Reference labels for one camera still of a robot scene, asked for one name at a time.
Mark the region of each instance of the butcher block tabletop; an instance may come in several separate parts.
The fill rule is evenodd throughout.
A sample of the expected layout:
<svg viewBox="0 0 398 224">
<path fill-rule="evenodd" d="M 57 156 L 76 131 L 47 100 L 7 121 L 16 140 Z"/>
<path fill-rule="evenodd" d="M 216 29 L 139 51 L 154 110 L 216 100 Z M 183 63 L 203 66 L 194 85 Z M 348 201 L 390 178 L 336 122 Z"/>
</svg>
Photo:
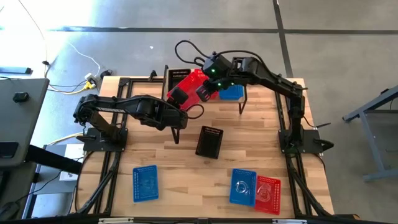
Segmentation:
<svg viewBox="0 0 398 224">
<path fill-rule="evenodd" d="M 100 95 L 116 96 L 120 78 L 105 77 Z M 289 80 L 305 86 L 301 78 Z M 179 144 L 174 143 L 170 128 L 158 131 L 140 125 L 138 120 L 128 116 L 127 145 L 121 154 L 111 215 L 114 217 L 293 218 L 286 161 L 280 152 L 277 135 L 279 119 L 275 93 L 259 85 L 248 86 L 247 91 L 248 102 L 242 115 L 239 115 L 237 102 L 202 103 L 205 107 L 203 116 L 188 120 L 187 128 L 180 132 Z M 160 98 L 162 83 L 133 85 L 132 96 L 145 94 Z M 305 117 L 312 124 L 306 91 L 304 95 Z M 282 104 L 287 117 L 283 97 Z M 196 116 L 200 111 L 201 108 L 194 107 L 188 114 Z M 112 113 L 101 115 L 111 122 Z M 302 125 L 305 129 L 311 128 L 304 120 Z M 224 131 L 218 159 L 195 154 L 202 126 L 211 126 Z M 103 157 L 104 152 L 94 152 L 85 162 L 78 186 L 79 208 L 89 199 L 99 183 Z M 302 159 L 308 188 L 323 208 L 333 213 L 325 171 L 320 159 L 312 154 L 302 154 Z M 158 169 L 159 199 L 134 203 L 132 170 L 135 167 L 149 165 L 156 165 Z M 231 173 L 234 168 L 253 170 L 257 175 L 281 180 L 279 216 L 229 202 Z M 108 189 L 106 187 L 104 191 L 101 211 L 106 205 Z M 300 208 L 304 212 L 303 197 L 298 185 L 297 195 Z"/>
</svg>

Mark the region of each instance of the black plastic basket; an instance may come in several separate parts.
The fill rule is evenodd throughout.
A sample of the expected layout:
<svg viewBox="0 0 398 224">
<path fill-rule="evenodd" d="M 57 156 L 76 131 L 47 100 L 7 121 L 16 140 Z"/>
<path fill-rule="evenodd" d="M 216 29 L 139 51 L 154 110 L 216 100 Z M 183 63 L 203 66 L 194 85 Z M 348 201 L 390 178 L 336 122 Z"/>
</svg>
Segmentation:
<svg viewBox="0 0 398 224">
<path fill-rule="evenodd" d="M 177 84 L 180 83 L 185 77 L 191 74 L 191 70 L 189 68 L 184 69 L 172 69 L 168 71 L 167 75 L 167 92 L 172 90 Z"/>
<path fill-rule="evenodd" d="M 223 130 L 202 126 L 195 154 L 198 156 L 218 159 L 223 133 Z"/>
</svg>

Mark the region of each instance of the concrete floor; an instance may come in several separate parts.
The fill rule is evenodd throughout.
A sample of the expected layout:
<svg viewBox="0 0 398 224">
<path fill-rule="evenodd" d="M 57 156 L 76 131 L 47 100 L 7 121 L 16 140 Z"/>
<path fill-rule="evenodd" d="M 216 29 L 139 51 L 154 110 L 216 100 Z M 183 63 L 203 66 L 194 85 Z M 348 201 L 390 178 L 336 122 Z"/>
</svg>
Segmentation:
<svg viewBox="0 0 398 224">
<path fill-rule="evenodd" d="M 272 0 L 23 2 L 40 26 L 46 28 L 278 28 Z M 29 41 L 33 42 L 33 37 L 21 37 L 21 32 L 11 30 L 7 39 L 16 36 L 26 40 L 22 42 L 29 54 L 25 55 L 19 49 L 20 54 L 13 56 L 28 58 L 24 62 L 35 67 L 34 76 L 39 77 L 42 75 L 40 62 L 43 58 L 40 35 L 18 4 L 8 4 L 10 6 L 0 13 L 0 26 L 25 27 L 31 31 L 31 36 L 39 37 L 35 39 L 36 44 L 32 44 Z M 398 29 L 398 1 L 279 0 L 279 4 L 285 29 Z M 23 18 L 22 22 L 17 25 L 10 23 L 7 18 L 17 13 Z M 192 40 L 204 52 L 252 50 L 263 57 L 271 70 L 285 73 L 278 34 L 47 32 L 45 35 L 49 61 L 52 62 L 48 77 L 53 84 L 75 84 L 82 81 L 88 72 L 96 72 L 96 65 L 76 54 L 65 44 L 65 40 L 73 43 L 82 53 L 94 57 L 103 69 L 115 70 L 116 75 L 148 75 L 153 69 L 162 74 L 164 64 L 174 68 L 188 67 L 174 55 L 174 45 L 181 39 Z M 286 42 L 294 77 L 304 78 L 309 87 L 308 97 L 315 123 L 332 122 L 320 133 L 323 139 L 335 143 L 335 147 L 324 156 L 335 213 L 356 213 L 365 220 L 396 222 L 398 179 L 363 181 L 364 174 L 376 171 L 368 142 L 359 120 L 345 124 L 341 117 L 384 89 L 398 84 L 397 36 L 287 34 Z M 183 57 L 195 55 L 190 47 L 181 48 L 181 51 Z M 10 55 L 3 54 L 2 57 L 4 61 Z M 41 146 L 67 134 L 80 132 L 80 126 L 73 123 L 72 113 L 79 97 L 87 93 L 65 96 L 48 92 L 33 144 Z M 49 207 L 53 206 L 51 202 L 60 198 L 63 196 L 51 195 L 39 201 Z M 59 207 L 53 215 L 65 213 L 61 208 L 67 206 Z M 34 215 L 51 215 L 40 211 L 37 209 Z"/>
</svg>

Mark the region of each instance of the blue plastic basket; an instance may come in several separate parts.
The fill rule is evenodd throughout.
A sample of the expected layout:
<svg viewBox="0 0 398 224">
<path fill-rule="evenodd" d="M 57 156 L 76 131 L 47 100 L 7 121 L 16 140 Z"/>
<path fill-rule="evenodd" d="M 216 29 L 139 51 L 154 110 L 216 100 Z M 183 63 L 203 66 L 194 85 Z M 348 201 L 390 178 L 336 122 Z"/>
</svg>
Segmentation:
<svg viewBox="0 0 398 224">
<path fill-rule="evenodd" d="M 233 169 L 229 202 L 254 206 L 256 202 L 256 172 Z"/>
<path fill-rule="evenodd" d="M 243 96 L 243 86 L 231 85 L 226 90 L 220 90 L 218 95 L 221 100 L 238 100 Z"/>
<path fill-rule="evenodd" d="M 132 197 L 134 202 L 159 198 L 156 165 L 136 167 L 132 170 Z"/>
</svg>

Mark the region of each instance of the red object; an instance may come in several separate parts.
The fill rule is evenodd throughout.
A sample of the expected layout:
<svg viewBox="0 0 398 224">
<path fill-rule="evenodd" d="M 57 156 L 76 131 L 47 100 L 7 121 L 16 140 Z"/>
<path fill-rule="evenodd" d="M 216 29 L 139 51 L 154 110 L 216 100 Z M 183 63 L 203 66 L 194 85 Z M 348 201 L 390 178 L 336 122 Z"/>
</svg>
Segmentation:
<svg viewBox="0 0 398 224">
<path fill-rule="evenodd" d="M 187 77 L 185 77 L 182 81 L 180 81 L 179 84 L 177 84 L 175 87 L 179 87 L 182 91 L 184 91 L 188 95 L 188 99 L 186 102 L 181 105 L 181 110 L 186 110 L 190 106 L 197 104 L 200 101 L 200 98 L 197 94 L 197 88 L 203 84 L 205 80 L 209 79 L 201 69 L 194 69 L 194 71 L 189 74 Z M 167 97 L 170 98 L 171 92 L 173 90 L 170 90 L 167 93 Z M 211 99 L 216 98 L 218 95 L 218 92 L 215 92 L 211 95 Z"/>
<path fill-rule="evenodd" d="M 280 180 L 257 176 L 256 204 L 254 209 L 260 212 L 279 215 Z"/>
</svg>

